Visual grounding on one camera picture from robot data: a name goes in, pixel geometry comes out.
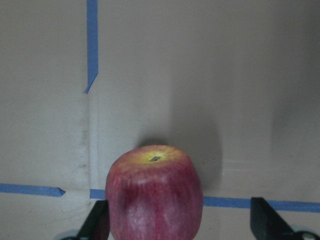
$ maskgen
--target gray surface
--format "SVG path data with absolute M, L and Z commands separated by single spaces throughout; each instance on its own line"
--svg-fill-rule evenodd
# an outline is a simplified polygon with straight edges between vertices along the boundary
M 319 202 L 318 1 L 0 1 L 0 239 L 75 232 L 111 164 L 145 144 L 190 154 L 207 196 Z M 317 213 L 283 213 L 319 232 Z M 253 239 L 249 210 L 205 207 L 196 239 Z

